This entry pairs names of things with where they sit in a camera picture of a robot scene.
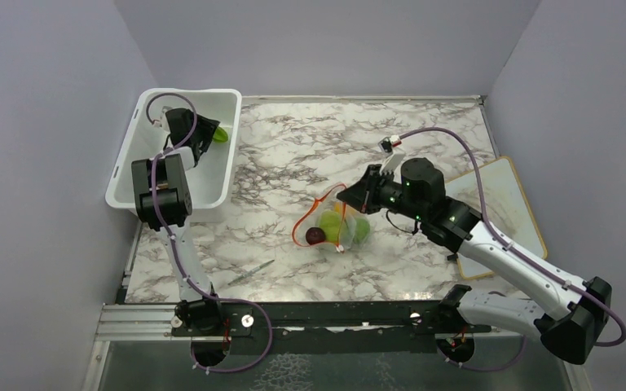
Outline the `dark red fig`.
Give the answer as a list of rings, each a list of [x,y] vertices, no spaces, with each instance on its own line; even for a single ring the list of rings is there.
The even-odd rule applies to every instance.
[[[305,241],[309,245],[322,244],[327,241],[327,235],[322,228],[313,226],[306,230]]]

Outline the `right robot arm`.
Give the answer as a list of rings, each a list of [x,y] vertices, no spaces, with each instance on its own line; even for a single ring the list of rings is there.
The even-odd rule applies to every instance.
[[[487,222],[478,210],[446,194],[443,173],[426,158],[402,163],[400,181],[369,165],[361,179],[337,198],[363,214],[381,210],[413,219],[431,242],[494,271],[527,295],[525,300],[490,297],[470,287],[453,288],[438,309],[450,332],[467,323],[537,338],[554,356],[581,365],[607,325],[611,285],[583,279],[546,260]]]

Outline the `green custard apple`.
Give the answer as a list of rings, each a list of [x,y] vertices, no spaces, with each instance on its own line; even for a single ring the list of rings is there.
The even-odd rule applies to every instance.
[[[372,227],[369,220],[363,215],[355,217],[355,230],[352,245],[355,248],[363,247],[371,235]]]

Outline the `clear zip bag orange zipper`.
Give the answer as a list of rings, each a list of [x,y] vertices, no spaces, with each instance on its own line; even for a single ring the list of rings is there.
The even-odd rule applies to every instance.
[[[314,198],[312,206],[293,225],[291,238],[301,248],[335,253],[359,250],[373,234],[371,222],[337,196],[347,189],[344,183],[329,187]]]

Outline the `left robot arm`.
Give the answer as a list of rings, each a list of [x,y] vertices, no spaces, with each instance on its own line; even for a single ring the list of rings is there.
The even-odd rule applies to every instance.
[[[198,260],[190,230],[192,197],[186,171],[207,152],[219,122],[188,108],[161,114],[170,144],[159,156],[131,163],[136,213],[160,235],[179,283],[179,302],[172,327],[186,333],[211,335],[224,324],[214,286]]]

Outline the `green cabbage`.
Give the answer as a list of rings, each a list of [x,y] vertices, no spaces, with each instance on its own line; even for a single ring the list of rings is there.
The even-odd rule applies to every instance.
[[[340,243],[348,233],[343,216],[333,210],[324,210],[320,214],[317,224],[325,231],[327,241],[331,243]]]

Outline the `green star fruit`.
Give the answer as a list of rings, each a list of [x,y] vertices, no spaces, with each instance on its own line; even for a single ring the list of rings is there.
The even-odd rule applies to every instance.
[[[214,131],[213,138],[214,143],[227,143],[229,141],[229,133],[222,127],[217,127]]]

